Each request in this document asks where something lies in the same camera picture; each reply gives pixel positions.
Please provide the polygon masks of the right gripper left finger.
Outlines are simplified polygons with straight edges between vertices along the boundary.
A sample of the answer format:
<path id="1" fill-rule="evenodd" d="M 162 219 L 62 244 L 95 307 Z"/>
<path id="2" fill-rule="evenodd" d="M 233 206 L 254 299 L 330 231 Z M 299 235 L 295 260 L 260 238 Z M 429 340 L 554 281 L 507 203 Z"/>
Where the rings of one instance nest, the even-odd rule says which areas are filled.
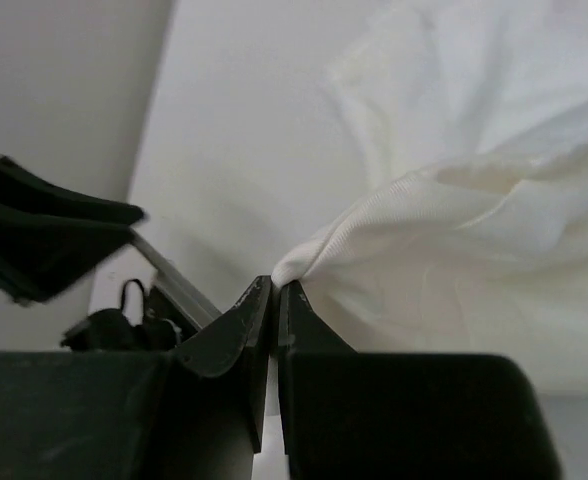
<path id="1" fill-rule="evenodd" d="M 272 281 L 258 276 L 230 309 L 170 351 L 200 383 L 231 380 L 228 397 L 240 408 L 256 453 L 262 449 L 271 313 Z"/>

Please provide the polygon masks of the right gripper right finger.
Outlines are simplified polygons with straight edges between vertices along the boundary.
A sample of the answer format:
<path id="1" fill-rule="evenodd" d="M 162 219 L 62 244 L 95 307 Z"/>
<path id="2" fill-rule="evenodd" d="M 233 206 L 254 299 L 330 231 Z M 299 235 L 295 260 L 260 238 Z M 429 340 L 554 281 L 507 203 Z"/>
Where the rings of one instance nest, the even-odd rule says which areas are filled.
<path id="1" fill-rule="evenodd" d="M 287 356 L 295 351 L 355 353 L 311 306 L 302 284 L 292 281 L 279 294 L 276 355 L 278 361 L 278 399 L 285 454 L 289 454 L 293 438 L 291 413 L 293 393 L 288 379 Z"/>

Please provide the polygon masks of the white pleated skirt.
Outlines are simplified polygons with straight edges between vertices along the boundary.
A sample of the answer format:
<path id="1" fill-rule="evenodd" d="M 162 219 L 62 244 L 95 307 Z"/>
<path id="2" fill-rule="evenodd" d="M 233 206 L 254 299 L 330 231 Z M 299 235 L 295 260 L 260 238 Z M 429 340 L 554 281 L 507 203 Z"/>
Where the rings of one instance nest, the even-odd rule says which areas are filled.
<path id="1" fill-rule="evenodd" d="M 587 394 L 588 1 L 396 1 L 328 81 L 370 190 L 273 282 L 360 351 Z"/>

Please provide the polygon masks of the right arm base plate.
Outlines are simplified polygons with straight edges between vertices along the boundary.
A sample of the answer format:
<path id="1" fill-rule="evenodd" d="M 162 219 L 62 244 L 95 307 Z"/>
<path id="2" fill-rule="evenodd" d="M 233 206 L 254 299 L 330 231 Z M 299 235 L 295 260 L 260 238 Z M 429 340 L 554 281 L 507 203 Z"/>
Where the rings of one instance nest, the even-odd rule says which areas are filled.
<path id="1" fill-rule="evenodd" d="M 125 315 L 129 288 L 140 291 L 142 316 L 133 324 Z M 64 334 L 63 348 L 73 352 L 87 351 L 169 351 L 198 332 L 162 290 L 153 285 L 146 290 L 139 279 L 122 284 L 119 305 L 97 310 Z"/>

